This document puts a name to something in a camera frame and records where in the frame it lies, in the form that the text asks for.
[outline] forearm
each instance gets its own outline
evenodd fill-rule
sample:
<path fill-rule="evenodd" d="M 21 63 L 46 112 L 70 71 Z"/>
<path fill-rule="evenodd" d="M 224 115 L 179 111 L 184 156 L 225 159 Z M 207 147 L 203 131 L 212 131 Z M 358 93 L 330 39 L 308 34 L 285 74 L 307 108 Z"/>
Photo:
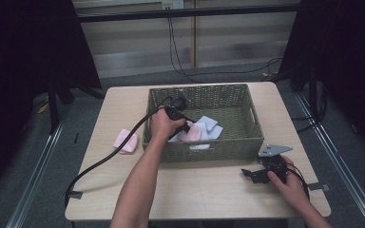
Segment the forearm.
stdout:
<path fill-rule="evenodd" d="M 304 202 L 302 205 L 295 208 L 309 228 L 331 228 L 328 221 L 319 213 L 311 202 Z"/>
<path fill-rule="evenodd" d="M 125 181 L 110 227 L 147 227 L 165 140 L 152 139 Z"/>

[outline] hand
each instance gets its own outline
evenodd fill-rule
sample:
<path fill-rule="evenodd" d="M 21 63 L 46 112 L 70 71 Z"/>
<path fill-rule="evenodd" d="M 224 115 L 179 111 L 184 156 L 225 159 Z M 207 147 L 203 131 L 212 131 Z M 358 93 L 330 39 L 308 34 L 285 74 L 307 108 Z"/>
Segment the hand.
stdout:
<path fill-rule="evenodd" d="M 164 111 L 164 108 L 161 108 L 157 113 L 152 116 L 151 122 L 151 132 L 152 132 L 152 140 L 160 139 L 167 141 L 168 137 L 170 137 L 177 127 L 182 126 L 185 123 L 185 119 L 180 119 L 177 121 L 172 121 L 168 118 L 167 114 Z"/>
<path fill-rule="evenodd" d="M 296 172 L 294 167 L 290 165 L 293 164 L 293 162 L 285 156 L 282 157 L 284 158 L 286 163 L 288 163 L 287 168 Z M 301 186 L 301 181 L 295 174 L 290 171 L 287 172 L 286 184 L 284 184 L 272 171 L 268 172 L 268 177 L 271 182 L 277 187 L 277 189 L 280 191 L 286 201 L 289 202 L 289 204 L 296 208 L 298 211 L 302 210 L 302 208 L 306 206 L 309 206 L 310 201 L 307 199 L 307 196 L 304 193 L 303 187 Z"/>

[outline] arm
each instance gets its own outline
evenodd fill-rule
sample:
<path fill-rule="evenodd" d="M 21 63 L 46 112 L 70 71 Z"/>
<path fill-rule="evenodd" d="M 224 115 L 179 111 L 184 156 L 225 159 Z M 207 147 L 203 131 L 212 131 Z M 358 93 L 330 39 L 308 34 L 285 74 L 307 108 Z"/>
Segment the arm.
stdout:
<path fill-rule="evenodd" d="M 282 156 L 286 163 L 293 162 Z M 288 172 L 287 174 L 287 182 L 284 184 L 278 176 L 272 172 L 268 172 L 268 177 L 271 182 L 277 187 L 286 201 L 292 205 L 303 217 L 305 223 L 310 228 L 330 228 L 331 225 L 328 221 L 319 213 L 319 211 L 313 206 L 313 204 L 307 199 L 306 194 L 303 191 L 301 186 L 301 182 L 294 174 Z"/>
<path fill-rule="evenodd" d="M 184 120 L 171 121 L 164 109 L 152 116 L 152 138 L 126 179 L 110 227 L 147 227 L 152 207 L 160 158 L 168 137 Z"/>

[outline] table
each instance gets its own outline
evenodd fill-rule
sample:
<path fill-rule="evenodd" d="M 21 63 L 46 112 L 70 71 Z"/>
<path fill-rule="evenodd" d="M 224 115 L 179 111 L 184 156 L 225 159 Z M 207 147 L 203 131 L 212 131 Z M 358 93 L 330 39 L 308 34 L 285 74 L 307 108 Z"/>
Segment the table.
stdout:
<path fill-rule="evenodd" d="M 172 85 L 112 87 L 108 90 L 86 150 L 81 171 L 111 153 L 122 128 L 132 127 L 145 115 L 148 89 Z M 248 84 L 264 144 L 293 146 L 285 155 L 291 158 L 308 183 L 317 182 L 298 134 L 278 89 L 272 83 Z M 70 199 L 69 220 L 110 220 L 123 184 L 143 154 L 141 126 L 139 145 L 133 155 L 117 154 L 87 173 L 74 186 L 81 199 Z M 298 214 L 272 184 L 254 184 L 241 169 L 263 168 L 257 161 L 195 161 L 161 163 L 150 219 L 271 219 Z M 322 216 L 331 208 L 322 190 L 310 192 L 311 202 Z"/>

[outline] wicker basket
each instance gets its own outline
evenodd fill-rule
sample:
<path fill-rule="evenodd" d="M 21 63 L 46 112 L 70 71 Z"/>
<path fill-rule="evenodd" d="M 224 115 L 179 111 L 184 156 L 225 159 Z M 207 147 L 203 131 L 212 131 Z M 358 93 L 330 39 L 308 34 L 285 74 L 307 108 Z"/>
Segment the wicker basket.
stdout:
<path fill-rule="evenodd" d="M 194 162 L 214 160 L 253 160 L 263 143 L 263 134 L 247 84 L 205 85 L 153 88 L 149 90 L 148 110 L 164 98 L 178 97 L 182 90 L 190 100 L 183 114 L 198 120 L 207 116 L 223 127 L 216 140 L 168 142 L 162 162 Z M 143 147 L 151 138 L 150 121 L 144 125 Z M 210 144 L 208 149 L 191 150 L 191 145 Z"/>

